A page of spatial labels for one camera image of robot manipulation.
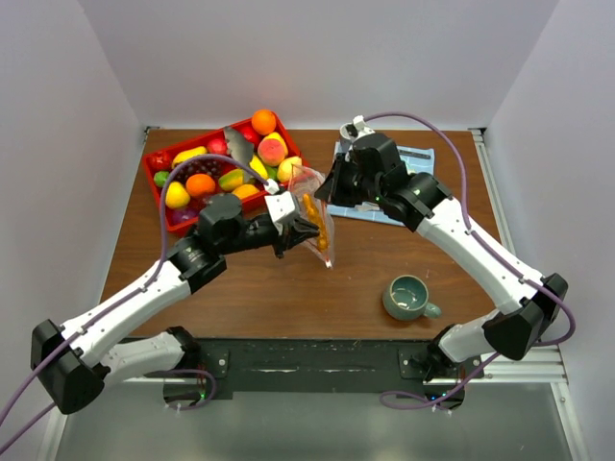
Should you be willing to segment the clear zip top bag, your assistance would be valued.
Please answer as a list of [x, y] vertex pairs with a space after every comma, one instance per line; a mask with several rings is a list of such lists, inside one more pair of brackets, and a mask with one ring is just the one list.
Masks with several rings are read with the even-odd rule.
[[308, 239], [302, 245], [314, 253], [326, 268], [331, 269], [334, 263], [334, 222], [327, 204], [315, 196], [324, 180], [325, 177], [316, 170], [304, 165], [294, 165], [288, 188], [299, 202], [301, 217], [316, 225], [319, 230], [316, 237]]

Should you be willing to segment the orange pretzel snack toy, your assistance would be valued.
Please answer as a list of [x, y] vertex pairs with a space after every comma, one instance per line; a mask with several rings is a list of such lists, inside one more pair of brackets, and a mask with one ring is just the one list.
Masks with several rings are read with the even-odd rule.
[[324, 252], [329, 248], [330, 240], [322, 215], [322, 207], [307, 193], [302, 196], [302, 201], [308, 220], [319, 230], [319, 235], [316, 237], [316, 248]]

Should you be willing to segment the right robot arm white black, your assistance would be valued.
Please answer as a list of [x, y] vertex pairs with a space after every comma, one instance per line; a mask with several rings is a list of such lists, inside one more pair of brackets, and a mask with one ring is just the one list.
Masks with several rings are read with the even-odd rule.
[[500, 245], [464, 215], [434, 175], [408, 172], [385, 134], [364, 135], [347, 153], [336, 154], [316, 196], [335, 206], [377, 205], [446, 253], [495, 305], [490, 314], [445, 328], [431, 341], [422, 361], [432, 374], [451, 376], [463, 361], [488, 352], [520, 360], [554, 322], [567, 281], [543, 276]]

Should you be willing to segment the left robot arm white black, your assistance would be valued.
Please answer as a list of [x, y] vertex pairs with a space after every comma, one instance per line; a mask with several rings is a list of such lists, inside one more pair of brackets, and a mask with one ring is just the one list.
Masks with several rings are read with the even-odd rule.
[[197, 223], [141, 278], [60, 326], [45, 320], [34, 328], [32, 369], [63, 414], [84, 409], [123, 378], [166, 371], [190, 376], [197, 370], [199, 347], [182, 328], [148, 340], [123, 340], [221, 275], [226, 255], [271, 247], [283, 257], [318, 236], [290, 192], [268, 196], [265, 203], [264, 213], [247, 219], [235, 195], [211, 197]]

